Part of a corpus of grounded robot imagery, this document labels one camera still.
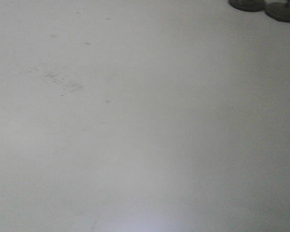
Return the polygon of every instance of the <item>metal disc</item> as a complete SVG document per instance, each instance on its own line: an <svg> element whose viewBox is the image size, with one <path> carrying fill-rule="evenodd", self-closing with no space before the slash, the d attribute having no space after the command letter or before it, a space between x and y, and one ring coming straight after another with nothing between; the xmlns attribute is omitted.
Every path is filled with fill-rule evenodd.
<svg viewBox="0 0 290 232"><path fill-rule="evenodd" d="M265 13L277 21L290 23L290 6L286 7L286 4L283 2L268 4Z"/></svg>
<svg viewBox="0 0 290 232"><path fill-rule="evenodd" d="M265 9L264 0L229 0L229 4L241 11L263 11Z"/></svg>

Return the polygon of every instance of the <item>dark circular object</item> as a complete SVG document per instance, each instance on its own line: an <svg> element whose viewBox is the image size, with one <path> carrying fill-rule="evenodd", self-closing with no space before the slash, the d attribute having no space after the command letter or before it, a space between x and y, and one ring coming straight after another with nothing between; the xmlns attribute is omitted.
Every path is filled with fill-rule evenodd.
<svg viewBox="0 0 290 232"><path fill-rule="evenodd" d="M229 0L229 4L241 11L263 11L265 9L264 0Z"/></svg>
<svg viewBox="0 0 290 232"><path fill-rule="evenodd" d="M265 13L277 21L290 23L290 6L287 7L283 2L268 4Z"/></svg>

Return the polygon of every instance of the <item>round black base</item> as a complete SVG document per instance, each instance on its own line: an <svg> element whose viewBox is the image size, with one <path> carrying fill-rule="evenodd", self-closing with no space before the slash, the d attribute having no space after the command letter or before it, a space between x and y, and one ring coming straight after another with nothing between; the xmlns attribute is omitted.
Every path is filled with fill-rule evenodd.
<svg viewBox="0 0 290 232"><path fill-rule="evenodd" d="M229 4L241 11L263 11L265 9L264 0L229 0Z"/></svg>
<svg viewBox="0 0 290 232"><path fill-rule="evenodd" d="M268 4L265 13L277 21L290 23L290 6L286 7L283 2Z"/></svg>

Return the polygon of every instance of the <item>dark object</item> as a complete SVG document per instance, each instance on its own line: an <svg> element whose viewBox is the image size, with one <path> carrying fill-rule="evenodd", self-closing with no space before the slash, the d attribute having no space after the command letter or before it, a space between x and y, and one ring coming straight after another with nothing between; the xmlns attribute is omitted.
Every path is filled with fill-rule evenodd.
<svg viewBox="0 0 290 232"><path fill-rule="evenodd" d="M287 3L274 2L268 4L265 13L277 21L290 23L290 0Z"/></svg>
<svg viewBox="0 0 290 232"><path fill-rule="evenodd" d="M229 0L229 4L241 11L263 11L265 9L264 0Z"/></svg>

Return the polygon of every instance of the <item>white surface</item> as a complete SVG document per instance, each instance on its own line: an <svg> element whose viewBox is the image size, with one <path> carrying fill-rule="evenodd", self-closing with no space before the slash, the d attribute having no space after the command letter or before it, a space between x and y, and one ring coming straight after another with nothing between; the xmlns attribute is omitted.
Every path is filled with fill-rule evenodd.
<svg viewBox="0 0 290 232"><path fill-rule="evenodd" d="M269 231L290 232L290 24L0 0L0 232Z"/></svg>

